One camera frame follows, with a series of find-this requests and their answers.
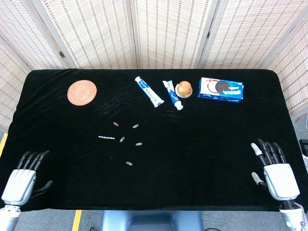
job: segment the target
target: table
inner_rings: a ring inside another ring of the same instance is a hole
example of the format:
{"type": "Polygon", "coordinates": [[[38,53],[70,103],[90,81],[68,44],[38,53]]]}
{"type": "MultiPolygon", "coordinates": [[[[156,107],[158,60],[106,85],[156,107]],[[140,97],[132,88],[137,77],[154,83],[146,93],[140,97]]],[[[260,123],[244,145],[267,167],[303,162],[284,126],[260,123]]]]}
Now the table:
{"type": "Polygon", "coordinates": [[[277,211],[277,201],[251,178],[252,171],[262,176],[250,147],[257,138],[281,145],[301,191],[298,202],[308,206],[307,172],[274,72],[36,70],[26,78],[9,128],[0,159],[0,191],[25,151],[50,150],[36,187],[48,180],[53,185],[23,211],[277,211]],[[154,108],[134,81],[136,76],[165,102],[154,108]],[[201,77],[243,82],[244,99],[240,103],[199,99],[201,77]],[[97,95],[85,106],[74,106],[67,90],[82,79],[96,85],[97,95]],[[183,110],[171,103],[162,80],[191,83],[192,96],[181,99],[183,110]]]}

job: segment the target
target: robotic hand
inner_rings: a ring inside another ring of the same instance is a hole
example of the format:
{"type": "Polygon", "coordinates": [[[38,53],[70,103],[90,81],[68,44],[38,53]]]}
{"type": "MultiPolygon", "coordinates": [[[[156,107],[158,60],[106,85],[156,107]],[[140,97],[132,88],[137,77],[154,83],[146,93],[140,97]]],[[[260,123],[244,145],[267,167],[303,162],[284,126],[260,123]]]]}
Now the robotic hand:
{"type": "Polygon", "coordinates": [[[20,206],[27,203],[31,196],[43,194],[51,186],[50,180],[43,188],[32,192],[36,171],[48,153],[26,152],[11,173],[1,197],[6,205],[0,209],[0,231],[13,231],[20,216],[20,206]]]}
{"type": "Polygon", "coordinates": [[[252,143],[251,147],[263,166],[266,183],[259,178],[257,173],[252,172],[254,181],[268,190],[274,199],[280,201],[279,210],[287,230],[308,231],[305,211],[300,204],[295,202],[300,194],[297,182],[281,148],[277,143],[271,145],[261,139],[258,139],[258,143],[262,151],[255,143],[252,143]]]}

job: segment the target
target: floor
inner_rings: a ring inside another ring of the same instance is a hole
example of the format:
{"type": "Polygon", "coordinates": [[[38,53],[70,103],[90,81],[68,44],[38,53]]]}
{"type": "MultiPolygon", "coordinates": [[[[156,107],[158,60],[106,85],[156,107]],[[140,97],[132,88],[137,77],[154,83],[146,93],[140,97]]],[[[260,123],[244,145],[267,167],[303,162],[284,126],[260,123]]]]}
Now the floor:
{"type": "MultiPolygon", "coordinates": [[[[306,129],[307,116],[294,122],[297,139],[308,139],[306,129]]],[[[102,211],[83,210],[79,231],[90,231],[91,227],[99,230],[102,211]]],[[[21,213],[16,231],[71,231],[74,223],[74,210],[45,209],[21,213]]],[[[203,212],[204,228],[217,228],[221,231],[260,231],[285,230],[279,212],[240,212],[240,211],[205,211],[203,212]]]]}

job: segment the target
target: black velvet cloth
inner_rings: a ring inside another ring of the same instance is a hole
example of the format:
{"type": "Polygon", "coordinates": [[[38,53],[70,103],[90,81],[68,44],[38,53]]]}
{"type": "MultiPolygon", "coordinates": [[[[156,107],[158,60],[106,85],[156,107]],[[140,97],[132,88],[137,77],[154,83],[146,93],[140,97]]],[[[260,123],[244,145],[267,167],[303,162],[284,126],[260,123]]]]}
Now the black velvet cloth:
{"type": "Polygon", "coordinates": [[[297,201],[308,206],[307,173],[274,72],[36,70],[26,78],[0,158],[0,192],[25,151],[50,150],[38,171],[36,188],[48,180],[53,185],[23,211],[278,211],[279,203],[251,177],[255,171],[264,178],[250,147],[257,138],[281,145],[301,191],[297,201]],[[165,102],[154,108],[134,81],[136,76],[165,102]],[[201,77],[243,82],[244,99],[240,103],[199,99],[201,77]],[[82,79],[96,85],[97,95],[85,106],[74,106],[67,90],[82,79]],[[174,86],[183,80],[191,83],[192,96],[181,99],[181,111],[172,104],[162,80],[173,80],[174,86]]]}

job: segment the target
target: toothpaste tube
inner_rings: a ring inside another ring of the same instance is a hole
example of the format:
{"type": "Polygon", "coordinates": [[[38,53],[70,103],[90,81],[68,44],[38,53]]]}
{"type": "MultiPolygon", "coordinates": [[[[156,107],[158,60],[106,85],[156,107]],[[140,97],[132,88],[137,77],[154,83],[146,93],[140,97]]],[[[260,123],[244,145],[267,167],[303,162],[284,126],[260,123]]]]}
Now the toothpaste tube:
{"type": "Polygon", "coordinates": [[[135,81],[138,83],[139,87],[144,91],[144,93],[150,98],[151,102],[154,104],[154,107],[158,107],[164,101],[156,95],[156,93],[149,87],[149,85],[144,82],[140,76],[135,78],[135,81]]]}
{"type": "Polygon", "coordinates": [[[178,99],[177,95],[174,93],[174,87],[172,84],[172,80],[170,81],[163,81],[165,88],[168,91],[168,94],[171,98],[172,103],[174,104],[174,106],[178,109],[178,110],[182,110],[183,106],[181,101],[178,99]]]}

